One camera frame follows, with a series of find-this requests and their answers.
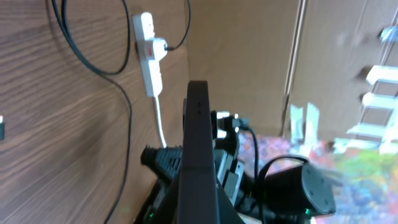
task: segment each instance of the black cable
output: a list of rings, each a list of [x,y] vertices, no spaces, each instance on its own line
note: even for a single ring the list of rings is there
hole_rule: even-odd
[[[251,135],[253,136],[253,142],[254,142],[254,195],[256,198],[259,197],[260,191],[259,191],[259,145],[257,141],[257,136],[256,133],[252,128],[250,128],[248,125],[242,125],[240,129],[244,131],[249,131]],[[259,214],[261,217],[261,221],[263,220],[262,216],[262,208],[260,209],[259,207]]]
[[[258,176],[258,183],[257,183],[257,189],[260,190],[261,186],[264,185],[264,179],[266,178],[267,172],[269,170],[269,168],[271,167],[271,165],[275,162],[278,161],[280,159],[294,159],[294,160],[298,160],[301,161],[303,163],[308,162],[308,160],[304,157],[301,156],[292,156],[292,155],[284,155],[284,156],[278,156],[275,157],[273,159],[271,159],[270,161],[267,162],[267,164],[260,170],[259,176]],[[259,213],[261,213],[261,221],[263,223],[265,223],[264,221],[264,217],[262,216],[262,193],[259,192],[259,194],[257,195],[257,204],[259,207]]]
[[[181,42],[177,46],[175,46],[175,47],[166,47],[165,50],[167,50],[167,51],[172,51],[172,50],[175,50],[175,49],[181,47],[181,45],[184,43],[185,39],[187,38],[188,31],[189,31],[189,28],[191,26],[191,19],[192,19],[192,10],[191,10],[191,2],[190,2],[190,0],[187,0],[187,5],[188,5],[188,25],[187,25],[187,29],[185,31],[185,34],[182,37]]]
[[[62,30],[63,35],[65,36],[69,46],[72,48],[73,52],[76,54],[76,56],[79,58],[79,60],[86,65],[87,68],[89,68],[91,71],[93,71],[95,74],[97,74],[98,76],[100,76],[101,78],[103,78],[104,80],[106,80],[107,82],[112,83],[113,85],[115,85],[118,89],[120,89],[120,91],[122,92],[123,96],[125,97],[128,107],[129,107],[129,127],[128,127],[128,137],[127,137],[127,153],[126,153],[126,165],[124,167],[124,174],[123,174],[123,180],[119,189],[119,192],[116,196],[116,199],[108,213],[108,215],[105,218],[104,223],[107,223],[109,221],[109,219],[112,217],[112,214],[116,208],[116,206],[119,203],[121,194],[123,192],[124,186],[126,185],[126,181],[127,181],[127,171],[129,169],[129,158],[130,158],[130,146],[131,146],[131,131],[132,131],[132,106],[131,106],[131,101],[126,93],[126,91],[123,89],[123,87],[116,83],[114,80],[110,79],[107,77],[107,75],[118,75],[120,74],[125,68],[126,65],[129,61],[130,58],[130,49],[131,49],[131,22],[130,22],[130,13],[129,13],[129,9],[126,3],[126,0],[122,0],[123,4],[124,4],[124,8],[126,10],[126,15],[127,15],[127,31],[128,31],[128,35],[127,35],[127,52],[126,52],[126,58],[124,59],[124,62],[122,64],[122,67],[117,70],[116,72],[106,72],[104,70],[101,70],[99,68],[96,68],[92,63],[90,63],[85,57],[84,55],[80,52],[80,50],[78,49],[78,47],[76,46],[76,43],[73,41],[72,39],[72,35],[70,33],[69,30],[69,26],[68,26],[68,21],[67,21],[67,0],[63,0],[62,1],[62,19],[60,16],[60,13],[58,11],[58,7],[57,7],[57,2],[56,0],[52,0],[52,6],[54,9],[54,13],[55,13],[55,17],[57,18],[58,24]]]

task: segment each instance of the wood grain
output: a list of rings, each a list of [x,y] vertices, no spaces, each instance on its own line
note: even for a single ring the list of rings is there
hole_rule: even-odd
[[[182,0],[127,2],[150,11],[156,34],[170,45],[185,30]],[[121,93],[73,54],[50,1],[0,0],[0,142],[2,223],[101,223],[118,192],[126,159],[128,113]],[[121,0],[69,0],[72,36],[94,65],[117,70],[126,52]],[[112,223],[131,223],[155,181],[139,163],[146,144],[159,146],[152,100],[146,97],[134,48],[114,79],[133,103],[126,188]],[[185,47],[161,61],[163,127],[182,143],[182,101],[188,82]]]

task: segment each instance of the white power strip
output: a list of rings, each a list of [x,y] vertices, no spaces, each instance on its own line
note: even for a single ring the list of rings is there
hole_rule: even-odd
[[[154,97],[157,127],[163,147],[167,147],[163,135],[162,119],[160,115],[159,94],[163,89],[162,75],[160,73],[159,61],[166,54],[167,43],[163,38],[155,37],[154,21],[152,14],[144,12],[132,17],[134,33],[138,48],[138,55],[141,61],[142,75],[144,76],[147,96]]]

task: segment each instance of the black device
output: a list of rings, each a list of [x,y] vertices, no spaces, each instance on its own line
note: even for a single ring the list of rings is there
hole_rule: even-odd
[[[236,128],[249,121],[217,118],[210,111],[207,82],[188,84],[184,111],[183,146],[146,147],[142,153],[141,163],[159,180],[135,223],[241,224],[239,213],[263,223],[305,223],[335,212],[330,183],[305,160],[265,178],[272,162],[289,156],[276,158],[257,182],[244,174]],[[219,129],[226,131],[225,138],[217,138]]]

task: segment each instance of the white plug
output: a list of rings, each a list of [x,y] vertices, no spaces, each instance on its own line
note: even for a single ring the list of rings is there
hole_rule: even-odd
[[[132,22],[147,96],[156,97],[163,89],[159,61],[167,54],[167,43],[163,38],[155,37],[151,13],[133,15]]]

